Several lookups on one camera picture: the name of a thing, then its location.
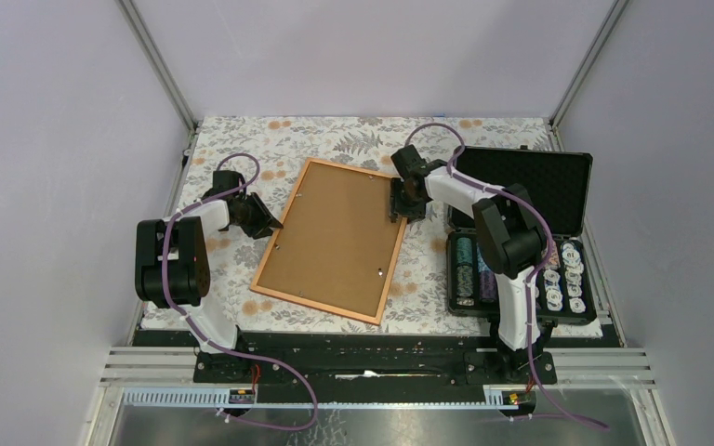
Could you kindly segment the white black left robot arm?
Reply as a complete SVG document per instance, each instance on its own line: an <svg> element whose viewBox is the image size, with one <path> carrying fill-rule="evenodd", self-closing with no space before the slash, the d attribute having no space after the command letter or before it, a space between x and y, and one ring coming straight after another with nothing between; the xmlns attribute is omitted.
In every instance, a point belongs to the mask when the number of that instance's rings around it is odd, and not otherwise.
<svg viewBox="0 0 714 446"><path fill-rule="evenodd" d="M216 370L231 382L248 376L251 358L237 347L240 330L217 309L211 291L212 273L205 239L238 227L258 240L283 224L256 193L245 191L245 177L217 171L213 185L193 209L176 220L147 219L137 225L135 289L140 300L175 310L197 340L199 348L218 354Z"/></svg>

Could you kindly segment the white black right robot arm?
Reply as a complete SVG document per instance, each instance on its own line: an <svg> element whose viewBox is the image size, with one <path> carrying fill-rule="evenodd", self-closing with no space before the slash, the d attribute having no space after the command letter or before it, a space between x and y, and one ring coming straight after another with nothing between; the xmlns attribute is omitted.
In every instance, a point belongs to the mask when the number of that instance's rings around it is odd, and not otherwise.
<svg viewBox="0 0 714 446"><path fill-rule="evenodd" d="M520 185L482 182L444 160L424 160L412 145L390 159L398 173L390 183L390 221L418 221L432 201L472 218L483 262L496 277L499 316L494 327L501 343L496 370L505 381L522 381L533 370L540 336L533 287L552 245L545 219Z"/></svg>

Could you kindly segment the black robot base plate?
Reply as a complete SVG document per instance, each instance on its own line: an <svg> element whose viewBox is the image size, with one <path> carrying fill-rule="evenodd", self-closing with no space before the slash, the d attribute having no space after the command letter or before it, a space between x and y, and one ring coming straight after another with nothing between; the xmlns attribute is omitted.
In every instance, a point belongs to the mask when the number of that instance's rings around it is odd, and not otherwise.
<svg viewBox="0 0 714 446"><path fill-rule="evenodd" d="M236 355L199 352L196 384L245 385L262 403L467 403L556 383L553 359L491 336L246 333Z"/></svg>

